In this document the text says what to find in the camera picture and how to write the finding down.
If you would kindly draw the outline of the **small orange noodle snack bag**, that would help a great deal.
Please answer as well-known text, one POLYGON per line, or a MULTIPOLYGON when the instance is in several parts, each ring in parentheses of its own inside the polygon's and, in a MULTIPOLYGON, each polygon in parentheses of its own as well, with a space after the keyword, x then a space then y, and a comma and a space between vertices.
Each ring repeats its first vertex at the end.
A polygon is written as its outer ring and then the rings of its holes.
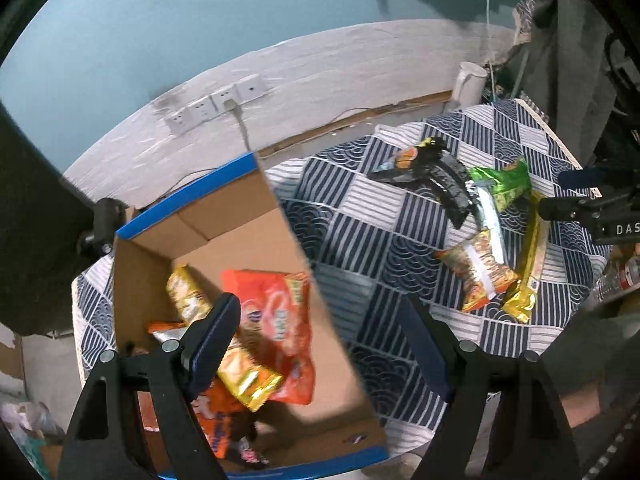
POLYGON ((454 247, 436 252, 436 258, 462 279, 462 312, 484 308, 518 279, 510 266, 495 258, 488 230, 481 230, 454 247))

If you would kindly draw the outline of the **large orange chip bag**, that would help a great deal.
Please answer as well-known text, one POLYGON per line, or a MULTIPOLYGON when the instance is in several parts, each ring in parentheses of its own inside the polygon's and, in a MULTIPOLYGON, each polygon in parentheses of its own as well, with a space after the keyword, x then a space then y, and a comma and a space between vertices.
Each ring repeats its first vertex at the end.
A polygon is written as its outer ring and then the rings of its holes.
POLYGON ((219 378, 191 403, 201 430, 218 460, 247 469, 266 469, 270 463, 254 448, 254 414, 228 391, 219 378))

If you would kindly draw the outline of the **cardboard box with blue rim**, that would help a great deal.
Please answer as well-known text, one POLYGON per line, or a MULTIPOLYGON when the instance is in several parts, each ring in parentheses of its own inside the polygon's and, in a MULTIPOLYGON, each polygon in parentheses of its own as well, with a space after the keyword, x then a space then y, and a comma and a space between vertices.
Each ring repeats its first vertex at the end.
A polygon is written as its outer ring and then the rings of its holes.
MULTIPOLYGON (((308 272, 276 196, 252 154, 185 186, 123 226, 114 262, 114 331, 127 344, 153 350, 146 332, 177 311, 165 286, 179 264, 194 269, 216 298, 227 269, 308 272)), ((337 336, 318 285, 310 286, 311 361, 316 369, 308 405, 271 402, 258 413, 256 448, 270 461, 268 479, 313 479, 387 460, 383 428, 337 336)))

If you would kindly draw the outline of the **yellow gold snack bag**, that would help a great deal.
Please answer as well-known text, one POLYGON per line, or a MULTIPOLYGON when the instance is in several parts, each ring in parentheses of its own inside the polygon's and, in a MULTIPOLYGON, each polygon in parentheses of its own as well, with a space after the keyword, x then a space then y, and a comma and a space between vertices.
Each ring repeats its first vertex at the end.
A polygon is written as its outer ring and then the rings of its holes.
POLYGON ((171 272, 166 290, 188 326, 180 341, 190 396, 195 398, 219 378, 250 411, 262 408, 283 377, 260 364, 240 341, 239 298, 224 292, 215 300, 209 299, 188 266, 171 272))

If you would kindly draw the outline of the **blue white patterned tablecloth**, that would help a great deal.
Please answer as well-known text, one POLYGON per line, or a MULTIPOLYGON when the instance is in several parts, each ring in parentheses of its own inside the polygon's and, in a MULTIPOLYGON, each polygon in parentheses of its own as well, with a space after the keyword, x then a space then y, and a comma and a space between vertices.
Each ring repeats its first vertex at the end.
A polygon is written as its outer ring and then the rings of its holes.
MULTIPOLYGON (((379 126, 361 139, 262 170, 309 264, 337 336, 372 404, 386 445, 395 452, 431 439, 445 402, 420 376, 397 322, 408 295, 428 304, 461 339, 498 356, 546 350, 584 300, 608 261, 574 223, 552 226, 538 301, 527 324, 501 310, 498 300, 462 312, 460 278, 436 252, 476 231, 466 219, 456 229, 427 188, 396 188, 367 173, 428 136, 443 138, 469 167, 499 169, 523 157, 533 188, 558 196, 560 172, 572 156, 537 114, 519 100, 480 105, 409 122, 379 126)), ((74 329, 81 374, 88 375, 114 331, 115 256, 95 264, 75 282, 74 329)))

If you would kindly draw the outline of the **green pea snack bag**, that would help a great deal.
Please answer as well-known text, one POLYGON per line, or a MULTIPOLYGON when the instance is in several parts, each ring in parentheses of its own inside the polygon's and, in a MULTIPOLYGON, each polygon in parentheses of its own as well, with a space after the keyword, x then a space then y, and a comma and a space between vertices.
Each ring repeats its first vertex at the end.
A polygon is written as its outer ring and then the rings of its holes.
POLYGON ((488 188, 499 212, 506 211, 514 200, 532 189, 527 162, 523 157, 501 169, 472 167, 469 175, 477 185, 488 188))

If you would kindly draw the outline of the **white wall socket strip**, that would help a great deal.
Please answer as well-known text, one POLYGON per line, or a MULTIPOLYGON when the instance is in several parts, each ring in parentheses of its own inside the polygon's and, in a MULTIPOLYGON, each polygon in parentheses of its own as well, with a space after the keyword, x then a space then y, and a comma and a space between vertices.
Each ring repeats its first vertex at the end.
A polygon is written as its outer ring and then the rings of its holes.
POLYGON ((163 118, 163 122, 172 134, 180 136, 224 113, 261 98, 268 90, 267 81, 261 74, 251 74, 169 113, 163 118))

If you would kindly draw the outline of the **black snack bag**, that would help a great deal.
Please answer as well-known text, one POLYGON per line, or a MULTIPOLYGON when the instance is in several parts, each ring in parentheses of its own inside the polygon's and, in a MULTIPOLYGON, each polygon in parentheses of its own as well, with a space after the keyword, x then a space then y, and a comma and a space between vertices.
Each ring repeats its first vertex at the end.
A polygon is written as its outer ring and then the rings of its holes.
POLYGON ((469 214, 478 226, 483 223, 477 187, 440 136, 428 136, 405 148, 369 171, 367 177, 398 186, 428 186, 456 229, 469 214))

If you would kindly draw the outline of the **silver orange snack bag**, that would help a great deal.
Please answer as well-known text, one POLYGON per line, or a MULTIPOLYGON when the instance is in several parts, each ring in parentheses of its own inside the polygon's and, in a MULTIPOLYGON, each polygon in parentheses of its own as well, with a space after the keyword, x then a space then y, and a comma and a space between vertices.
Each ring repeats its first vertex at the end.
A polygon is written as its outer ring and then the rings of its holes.
POLYGON ((165 341, 180 340, 188 326, 180 322, 152 322, 146 326, 146 332, 162 344, 165 341))

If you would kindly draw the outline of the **long yellow snack bag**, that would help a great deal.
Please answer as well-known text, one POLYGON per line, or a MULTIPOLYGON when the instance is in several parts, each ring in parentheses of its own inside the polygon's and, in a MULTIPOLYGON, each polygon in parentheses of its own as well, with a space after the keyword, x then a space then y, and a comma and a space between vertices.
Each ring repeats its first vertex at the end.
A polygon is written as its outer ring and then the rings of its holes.
POLYGON ((538 212, 541 200, 539 192, 530 192, 525 238, 516 268, 518 279, 506 291, 501 307, 503 312, 523 324, 530 321, 536 306, 547 255, 550 222, 541 218, 538 212))

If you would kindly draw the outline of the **white electric kettle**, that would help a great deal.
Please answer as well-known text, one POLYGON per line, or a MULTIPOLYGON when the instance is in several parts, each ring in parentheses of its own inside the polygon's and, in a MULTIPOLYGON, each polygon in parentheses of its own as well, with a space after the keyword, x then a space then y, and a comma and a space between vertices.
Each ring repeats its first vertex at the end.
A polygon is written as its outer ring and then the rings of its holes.
POLYGON ((451 101, 457 108, 477 105, 482 99, 483 90, 488 78, 487 70, 472 62, 461 62, 451 101))

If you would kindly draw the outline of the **red orange snack bag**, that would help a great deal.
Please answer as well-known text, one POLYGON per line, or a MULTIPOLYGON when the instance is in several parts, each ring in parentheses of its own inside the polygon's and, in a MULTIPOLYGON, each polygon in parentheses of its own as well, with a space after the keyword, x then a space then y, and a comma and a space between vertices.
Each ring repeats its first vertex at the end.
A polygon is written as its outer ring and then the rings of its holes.
POLYGON ((240 300, 242 346, 259 364, 282 377, 270 399, 310 404, 316 370, 310 356, 308 275, 225 270, 221 284, 225 292, 240 300))

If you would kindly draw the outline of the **plastic water bottle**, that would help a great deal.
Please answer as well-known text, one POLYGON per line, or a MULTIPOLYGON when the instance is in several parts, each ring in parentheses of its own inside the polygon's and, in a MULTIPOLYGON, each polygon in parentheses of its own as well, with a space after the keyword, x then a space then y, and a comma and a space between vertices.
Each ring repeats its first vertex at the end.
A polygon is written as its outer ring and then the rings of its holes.
POLYGON ((639 257, 616 261, 594 285, 591 298, 598 306, 609 304, 639 289, 639 257))

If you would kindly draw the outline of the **black cabinet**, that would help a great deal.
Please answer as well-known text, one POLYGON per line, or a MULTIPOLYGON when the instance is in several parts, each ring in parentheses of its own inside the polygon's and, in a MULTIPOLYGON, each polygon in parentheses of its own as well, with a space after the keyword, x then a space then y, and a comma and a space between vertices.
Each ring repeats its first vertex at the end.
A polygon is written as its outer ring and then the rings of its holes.
POLYGON ((1 323, 23 336, 69 328, 70 284, 90 204, 1 111, 1 323))

